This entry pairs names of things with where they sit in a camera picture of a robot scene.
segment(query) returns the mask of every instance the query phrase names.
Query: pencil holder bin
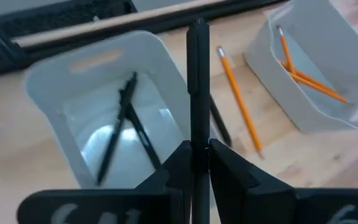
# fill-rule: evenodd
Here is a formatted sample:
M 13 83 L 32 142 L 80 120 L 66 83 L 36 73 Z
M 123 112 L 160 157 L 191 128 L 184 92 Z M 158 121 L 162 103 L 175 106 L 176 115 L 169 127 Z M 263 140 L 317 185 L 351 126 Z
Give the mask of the pencil holder bin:
M 295 68 L 351 103 L 292 79 L 278 61 L 286 60 L 276 26 Z M 328 0 L 292 0 L 269 13 L 244 57 L 300 131 L 358 129 L 358 35 Z
M 96 187 L 96 173 L 120 107 L 119 89 L 133 72 L 139 75 L 131 103 L 164 162 L 190 138 L 190 97 L 157 36 L 129 32 L 43 60 L 27 71 L 25 89 L 46 115 L 84 189 Z M 126 120 L 102 188 L 133 189 L 153 172 L 132 123 Z

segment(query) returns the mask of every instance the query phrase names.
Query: wooden table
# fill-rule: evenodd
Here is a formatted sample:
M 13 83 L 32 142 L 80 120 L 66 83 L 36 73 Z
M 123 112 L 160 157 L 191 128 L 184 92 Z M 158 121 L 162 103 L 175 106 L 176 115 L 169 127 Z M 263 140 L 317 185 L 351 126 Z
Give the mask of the wooden table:
M 358 31 L 358 0 L 335 0 Z M 234 150 L 293 186 L 358 187 L 358 131 L 302 134 L 245 64 L 242 53 L 264 22 L 263 10 L 211 23 L 211 91 Z M 186 29 L 160 34 L 186 74 Z M 222 45 L 264 145 L 261 161 L 214 51 Z M 23 74 L 0 77 L 0 223 L 15 223 L 20 201 L 42 189 L 77 188 L 43 114 L 25 95 Z M 215 210 L 211 223 L 219 223 Z

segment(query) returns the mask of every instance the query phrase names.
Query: black clip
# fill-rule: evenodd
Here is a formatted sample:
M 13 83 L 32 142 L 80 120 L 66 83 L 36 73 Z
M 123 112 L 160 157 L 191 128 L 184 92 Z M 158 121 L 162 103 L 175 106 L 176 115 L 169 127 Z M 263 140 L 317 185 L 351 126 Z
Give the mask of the black clip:
M 23 67 L 28 64 L 27 55 L 19 44 L 11 40 L 0 29 L 0 55 L 15 67 Z

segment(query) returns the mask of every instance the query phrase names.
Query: black mesh tray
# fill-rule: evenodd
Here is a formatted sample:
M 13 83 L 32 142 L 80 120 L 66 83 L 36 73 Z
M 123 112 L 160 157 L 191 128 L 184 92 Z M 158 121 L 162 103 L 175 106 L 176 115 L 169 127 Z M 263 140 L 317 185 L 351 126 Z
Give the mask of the black mesh tray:
M 67 1 L 0 16 L 0 29 L 10 38 L 20 37 L 133 12 L 131 0 Z

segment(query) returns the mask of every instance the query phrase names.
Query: light wood surface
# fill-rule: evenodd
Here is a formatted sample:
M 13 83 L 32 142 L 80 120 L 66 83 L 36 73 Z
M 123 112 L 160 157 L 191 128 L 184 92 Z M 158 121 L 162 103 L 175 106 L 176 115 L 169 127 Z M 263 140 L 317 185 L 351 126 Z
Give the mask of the light wood surface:
M 358 31 L 358 0 L 335 0 Z M 242 58 L 264 22 L 263 9 L 211 22 L 211 91 L 234 140 L 234 150 L 293 186 L 358 187 L 358 131 L 302 134 Z M 186 75 L 186 29 L 160 34 Z M 259 138 L 257 154 L 217 53 L 222 45 Z M 43 114 L 25 95 L 23 74 L 0 77 L 0 223 L 15 223 L 22 199 L 42 189 L 77 188 Z M 215 210 L 211 223 L 219 223 Z

